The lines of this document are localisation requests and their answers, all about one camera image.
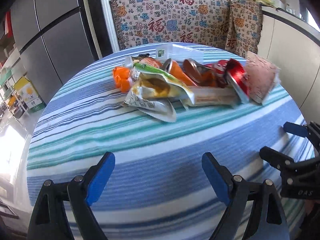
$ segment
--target clear plastic container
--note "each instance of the clear plastic container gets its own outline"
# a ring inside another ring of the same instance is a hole
[[[164,63],[169,58],[172,58],[179,64],[182,64],[186,58],[191,58],[196,62],[203,64],[204,53],[200,50],[174,43],[164,43],[157,46],[156,59],[161,63]]]

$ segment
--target black object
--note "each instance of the black object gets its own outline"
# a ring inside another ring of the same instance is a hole
[[[309,125],[298,125],[286,122],[284,131],[307,137],[315,149],[320,149],[320,126],[311,122]],[[295,163],[294,160],[269,147],[263,147],[260,157],[272,167],[281,171],[281,196],[296,199],[320,199],[320,156]]]
[[[96,202],[115,166],[115,156],[105,153],[97,165],[70,182],[54,184],[46,180],[34,206],[28,240],[73,240],[63,201],[69,201],[84,240],[108,240],[90,206]]]
[[[270,179],[247,182],[232,176],[211,153],[202,156],[202,168],[218,199],[227,208],[209,240],[232,240],[241,223],[247,201],[253,200],[243,240],[289,240],[289,229],[277,190]]]

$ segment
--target striped tablecloth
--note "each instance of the striped tablecloth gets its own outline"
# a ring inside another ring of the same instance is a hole
[[[186,43],[205,53],[205,62],[234,58],[226,51]],[[98,202],[92,206],[101,228],[112,239],[207,240],[225,205],[201,168],[201,156],[212,152],[232,174],[249,181],[274,181],[279,172],[259,158],[269,146],[297,160],[311,158],[307,139],[284,133],[286,122],[305,123],[289,94],[278,85],[263,106],[254,103],[194,107],[186,111],[176,102],[176,123],[164,123],[130,107],[115,89],[112,69],[128,55],[150,53],[157,44],[126,49],[99,60],[74,76],[50,101],[30,144],[27,181],[31,204],[46,179],[70,181],[95,165],[106,151],[116,167]],[[290,231],[304,214],[303,202],[282,199]],[[236,239],[244,233],[250,208]],[[70,206],[67,216],[80,236]]]

